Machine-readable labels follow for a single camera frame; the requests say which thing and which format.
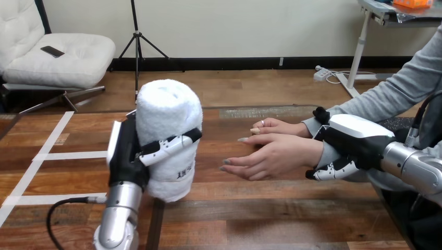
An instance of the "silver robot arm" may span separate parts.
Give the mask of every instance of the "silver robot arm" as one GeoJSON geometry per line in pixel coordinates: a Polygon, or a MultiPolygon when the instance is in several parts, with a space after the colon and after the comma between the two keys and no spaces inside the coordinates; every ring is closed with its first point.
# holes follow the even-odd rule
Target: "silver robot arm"
{"type": "Polygon", "coordinates": [[[135,110],[124,122],[114,122],[107,150],[109,194],[102,223],[95,230],[96,250],[138,249],[138,209],[149,181],[148,166],[170,157],[199,140],[202,133],[192,129],[164,141],[139,145],[135,110]]]}
{"type": "MultiPolygon", "coordinates": [[[[417,135],[413,129],[410,134],[409,137],[417,135]]],[[[442,160],[397,142],[384,127],[353,115],[334,115],[329,126],[322,126],[314,138],[347,156],[307,171],[307,178],[344,179],[362,169],[375,168],[401,179],[442,206],[442,160]]]]}

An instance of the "standing desk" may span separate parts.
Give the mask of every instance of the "standing desk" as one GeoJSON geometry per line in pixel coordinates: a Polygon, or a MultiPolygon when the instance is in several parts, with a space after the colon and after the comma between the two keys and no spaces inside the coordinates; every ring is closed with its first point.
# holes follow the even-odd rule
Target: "standing desk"
{"type": "Polygon", "coordinates": [[[361,11],[365,14],[365,21],[354,54],[350,74],[348,79],[343,73],[336,74],[336,77],[353,98],[359,95],[358,91],[354,88],[355,80],[385,80],[392,76],[392,74],[357,74],[367,38],[367,29],[371,20],[389,28],[437,27],[442,21],[442,12],[434,11],[434,9],[428,9],[424,13],[416,14],[406,13],[403,9],[374,0],[358,0],[358,2],[361,5],[361,11]]]}

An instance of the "tripod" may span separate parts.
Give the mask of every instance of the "tripod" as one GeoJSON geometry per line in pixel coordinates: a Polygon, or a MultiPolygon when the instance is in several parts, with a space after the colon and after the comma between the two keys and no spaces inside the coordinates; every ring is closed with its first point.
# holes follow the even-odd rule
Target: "tripod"
{"type": "Polygon", "coordinates": [[[141,44],[140,44],[140,38],[145,40],[147,43],[149,43],[156,51],[158,51],[160,54],[162,54],[167,60],[170,60],[170,57],[168,57],[166,54],[164,54],[159,48],[157,48],[153,43],[151,43],[147,38],[144,37],[144,35],[138,31],[138,22],[137,22],[137,13],[135,11],[135,2],[134,0],[130,0],[130,3],[132,5],[132,16],[133,16],[133,25],[135,26],[135,33],[133,34],[132,39],[127,44],[126,48],[123,50],[122,54],[119,56],[118,59],[121,59],[123,55],[126,53],[129,46],[132,44],[133,40],[135,40],[135,102],[137,101],[137,95],[138,95],[138,76],[140,75],[139,71],[139,60],[144,61],[143,55],[141,54],[141,44]]]}

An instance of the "orange object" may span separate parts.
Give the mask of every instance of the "orange object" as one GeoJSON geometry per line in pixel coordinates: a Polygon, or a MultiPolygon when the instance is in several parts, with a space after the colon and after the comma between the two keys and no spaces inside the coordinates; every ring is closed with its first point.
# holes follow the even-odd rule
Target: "orange object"
{"type": "Polygon", "coordinates": [[[393,0],[393,3],[409,8],[429,8],[433,5],[433,0],[393,0]]]}

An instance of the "black phone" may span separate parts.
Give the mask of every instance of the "black phone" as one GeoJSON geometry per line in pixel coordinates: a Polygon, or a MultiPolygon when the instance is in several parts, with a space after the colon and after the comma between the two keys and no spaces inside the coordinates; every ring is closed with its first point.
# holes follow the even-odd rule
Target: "black phone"
{"type": "Polygon", "coordinates": [[[41,50],[52,55],[55,58],[58,58],[58,57],[65,54],[64,52],[61,52],[58,49],[51,47],[51,46],[45,46],[45,47],[41,48],[41,50]]]}

